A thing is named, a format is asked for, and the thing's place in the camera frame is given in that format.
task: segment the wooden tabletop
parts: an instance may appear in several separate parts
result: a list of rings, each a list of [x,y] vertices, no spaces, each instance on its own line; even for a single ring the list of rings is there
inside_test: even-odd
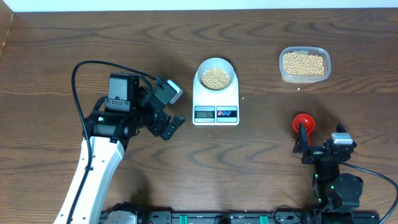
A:
[[[105,60],[172,79],[183,96],[167,112],[187,117],[167,142],[133,137],[105,208],[130,201],[174,210],[272,210],[317,204],[313,167],[292,154],[299,112],[322,144],[341,121],[358,147],[350,163],[398,181],[398,10],[71,12],[16,14],[0,59],[0,222],[52,223],[80,155],[81,123],[70,76]],[[321,47],[332,73],[321,83],[282,81],[279,54]],[[240,124],[192,124],[192,81],[202,61],[227,58],[239,77]],[[85,65],[77,88],[87,116],[118,69]],[[360,210],[382,216],[396,192],[364,180]],[[388,223],[398,222],[396,211]]]

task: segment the cable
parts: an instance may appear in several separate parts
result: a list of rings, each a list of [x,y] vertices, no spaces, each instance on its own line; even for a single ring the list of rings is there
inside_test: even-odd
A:
[[[276,207],[276,209],[272,212],[272,218],[274,219],[275,223],[281,224],[280,222],[278,222],[278,221],[275,219],[275,212],[276,212],[280,207],[288,207],[288,208],[290,208],[290,209],[294,212],[294,215],[300,220],[300,222],[298,222],[298,223],[301,223],[301,222],[302,222],[302,220],[301,220],[302,217],[301,217],[300,215],[298,215],[298,214],[296,213],[296,211],[295,211],[292,207],[290,207],[290,206],[288,206],[288,205],[279,205],[279,206]]]
[[[345,162],[343,162],[343,161],[341,161],[339,159],[335,159],[335,160],[338,161],[341,165],[348,166],[350,168],[357,169],[357,170],[360,170],[360,171],[368,173],[368,174],[373,174],[376,177],[380,177],[380,178],[390,182],[396,188],[396,190],[397,190],[396,199],[394,200],[394,203],[392,204],[390,210],[387,212],[387,214],[379,222],[379,224],[384,223],[384,221],[386,221],[386,219],[391,215],[391,213],[394,211],[394,209],[396,208],[396,206],[398,204],[398,185],[397,185],[397,183],[395,183],[393,180],[391,180],[390,178],[386,177],[385,175],[378,174],[377,172],[373,172],[371,170],[367,170],[367,169],[364,169],[362,167],[358,167],[358,166],[354,166],[354,165],[345,163]]]
[[[148,74],[146,74],[144,72],[140,72],[140,71],[132,69],[132,68],[128,68],[128,67],[125,67],[125,66],[122,66],[122,65],[118,65],[116,63],[104,62],[104,61],[99,61],[99,60],[82,61],[82,62],[78,63],[75,66],[75,68],[73,69],[73,72],[72,72],[72,93],[73,93],[73,98],[75,99],[77,112],[79,113],[81,125],[83,126],[83,132],[84,132],[84,135],[85,135],[85,138],[86,138],[86,142],[87,142],[88,160],[87,160],[87,166],[85,168],[85,173],[83,175],[83,178],[81,179],[79,188],[78,188],[78,190],[76,192],[75,199],[73,199],[72,206],[70,207],[67,224],[69,224],[72,221],[73,212],[75,210],[77,201],[79,200],[79,196],[80,196],[81,190],[83,189],[83,186],[84,186],[84,184],[86,182],[86,179],[87,179],[87,176],[88,176],[88,172],[91,169],[91,162],[92,162],[92,159],[93,159],[93,156],[92,156],[93,153],[92,153],[91,144],[90,144],[90,136],[88,135],[87,127],[86,127],[86,124],[85,124],[85,117],[84,117],[83,112],[81,110],[80,102],[79,102],[79,99],[77,97],[76,85],[75,85],[77,70],[79,69],[80,66],[82,66],[84,64],[87,64],[87,63],[97,63],[97,64],[102,64],[102,65],[114,66],[114,67],[121,68],[121,69],[130,71],[130,72],[134,72],[134,73],[137,73],[137,74],[140,74],[140,75],[143,75],[145,77],[148,77],[148,78],[151,78],[151,79],[155,80],[155,77],[153,77],[151,75],[148,75]]]

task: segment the container of beans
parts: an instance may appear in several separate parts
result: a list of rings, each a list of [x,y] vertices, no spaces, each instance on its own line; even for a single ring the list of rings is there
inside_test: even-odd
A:
[[[223,91],[232,84],[235,77],[232,65],[222,58],[205,60],[198,68],[198,79],[208,90]]]
[[[319,47],[288,47],[279,56],[279,70],[288,83],[320,82],[330,76],[330,56]]]

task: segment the clear plastic container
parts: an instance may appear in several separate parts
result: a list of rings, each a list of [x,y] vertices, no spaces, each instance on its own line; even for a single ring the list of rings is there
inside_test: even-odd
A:
[[[292,53],[295,51],[307,51],[308,55],[317,55],[323,58],[323,66],[325,68],[325,75],[320,77],[303,77],[303,76],[296,76],[296,75],[289,75],[284,68],[284,55],[286,53]],[[331,63],[330,63],[330,56],[326,50],[323,50],[319,47],[288,47],[282,51],[279,56],[279,70],[280,74],[282,75],[282,79],[288,83],[315,83],[320,82],[327,79],[331,73]]]

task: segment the red measuring scoop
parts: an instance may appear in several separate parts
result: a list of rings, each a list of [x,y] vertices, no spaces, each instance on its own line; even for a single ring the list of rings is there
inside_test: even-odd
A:
[[[305,132],[307,133],[308,145],[312,146],[310,134],[315,128],[315,121],[309,114],[299,114],[293,120],[293,129],[296,133],[299,132],[299,125],[303,123]]]

